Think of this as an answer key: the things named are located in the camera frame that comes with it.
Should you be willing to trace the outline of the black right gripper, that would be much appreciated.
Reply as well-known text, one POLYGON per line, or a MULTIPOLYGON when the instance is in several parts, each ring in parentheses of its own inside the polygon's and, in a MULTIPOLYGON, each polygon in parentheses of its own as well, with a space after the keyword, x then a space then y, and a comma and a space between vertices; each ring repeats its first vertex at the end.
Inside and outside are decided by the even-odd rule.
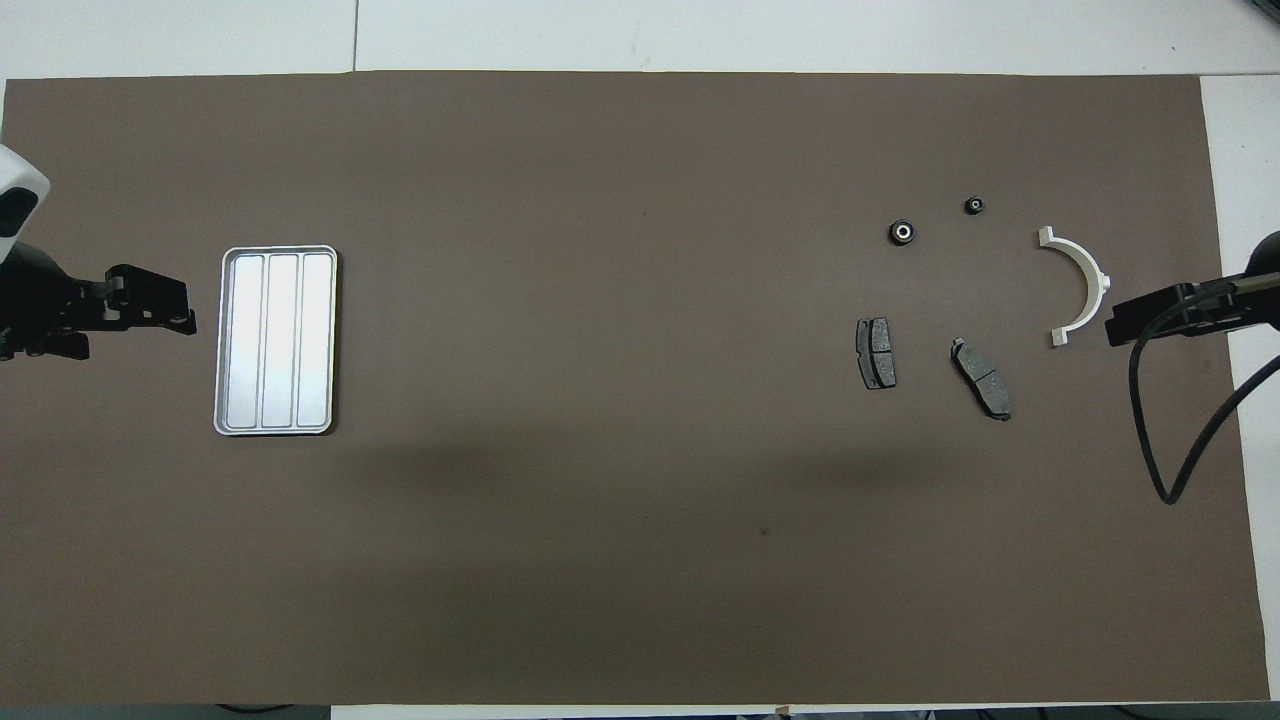
POLYGON ((1253 325, 1279 328, 1279 273, 1238 274, 1194 286, 1170 284, 1116 304, 1105 322, 1110 347, 1133 345, 1142 337, 1176 334, 1193 329, 1240 329, 1253 325))

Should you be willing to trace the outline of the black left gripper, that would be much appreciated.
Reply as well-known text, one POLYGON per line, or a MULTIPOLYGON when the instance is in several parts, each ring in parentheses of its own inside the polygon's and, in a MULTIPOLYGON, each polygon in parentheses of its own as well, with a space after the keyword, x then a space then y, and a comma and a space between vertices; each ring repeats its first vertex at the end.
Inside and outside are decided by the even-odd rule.
MULTIPOLYGON (((118 311, 110 332, 160 328, 196 334, 184 282, 120 264, 106 273, 106 305, 118 311)), ((12 250, 1 269, 1 359, 18 354, 90 359, 84 334, 102 320, 101 284, 68 275, 41 250, 12 250)))

